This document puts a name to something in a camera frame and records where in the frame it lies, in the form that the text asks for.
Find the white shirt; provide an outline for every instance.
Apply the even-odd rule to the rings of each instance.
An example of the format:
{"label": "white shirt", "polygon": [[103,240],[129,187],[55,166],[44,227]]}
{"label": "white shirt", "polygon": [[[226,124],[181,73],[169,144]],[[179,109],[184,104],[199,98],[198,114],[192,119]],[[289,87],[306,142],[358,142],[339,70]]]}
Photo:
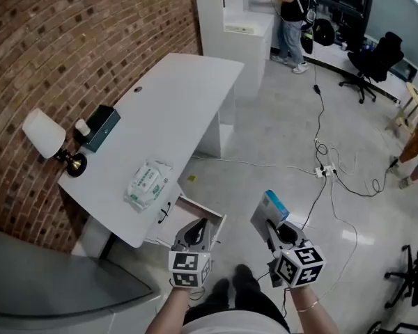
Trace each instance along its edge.
{"label": "white shirt", "polygon": [[288,334],[288,331],[259,313],[229,310],[191,321],[183,327],[182,334]]}

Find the bracelet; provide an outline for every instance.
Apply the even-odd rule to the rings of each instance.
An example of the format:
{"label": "bracelet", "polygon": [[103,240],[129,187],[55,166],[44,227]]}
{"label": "bracelet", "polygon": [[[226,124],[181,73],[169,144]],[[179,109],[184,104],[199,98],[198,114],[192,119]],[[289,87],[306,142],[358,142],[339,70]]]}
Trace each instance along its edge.
{"label": "bracelet", "polygon": [[313,304],[311,304],[308,308],[300,309],[300,310],[296,308],[297,313],[305,313],[305,312],[308,312],[310,309],[312,309],[312,307],[314,307],[318,303],[319,303],[319,300],[317,300],[316,302],[314,302]]}

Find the yellow sticker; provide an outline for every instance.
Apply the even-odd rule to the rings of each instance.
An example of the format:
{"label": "yellow sticker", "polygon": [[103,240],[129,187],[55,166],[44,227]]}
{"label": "yellow sticker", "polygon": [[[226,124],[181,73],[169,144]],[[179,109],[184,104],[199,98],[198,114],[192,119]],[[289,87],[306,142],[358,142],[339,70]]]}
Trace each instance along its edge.
{"label": "yellow sticker", "polygon": [[187,180],[191,182],[195,182],[197,179],[198,179],[197,175],[190,175],[189,177],[187,177]]}

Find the jeans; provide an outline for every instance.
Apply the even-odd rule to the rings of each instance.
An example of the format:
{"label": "jeans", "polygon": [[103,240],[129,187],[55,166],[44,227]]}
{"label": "jeans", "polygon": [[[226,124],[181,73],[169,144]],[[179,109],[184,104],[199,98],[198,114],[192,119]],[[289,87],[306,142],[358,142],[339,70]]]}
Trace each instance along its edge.
{"label": "jeans", "polygon": [[227,310],[246,310],[265,315],[280,323],[288,332],[290,329],[276,305],[260,290],[255,278],[248,278],[236,287],[235,308],[229,309],[228,292],[210,294],[204,303],[190,308],[184,318],[184,325],[198,318]]}
{"label": "jeans", "polygon": [[303,63],[304,57],[300,49],[300,29],[302,28],[302,21],[284,21],[281,20],[279,29],[277,30],[277,37],[279,39],[280,56],[282,58],[288,57],[288,52],[297,63]]}

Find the lamp shade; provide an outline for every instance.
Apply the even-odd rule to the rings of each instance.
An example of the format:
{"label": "lamp shade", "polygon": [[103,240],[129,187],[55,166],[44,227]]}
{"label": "lamp shade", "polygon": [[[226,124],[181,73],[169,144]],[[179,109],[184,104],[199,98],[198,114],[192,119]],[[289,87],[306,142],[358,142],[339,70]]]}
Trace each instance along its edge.
{"label": "lamp shade", "polygon": [[40,109],[26,117],[23,132],[46,159],[53,157],[65,141],[65,130]]}

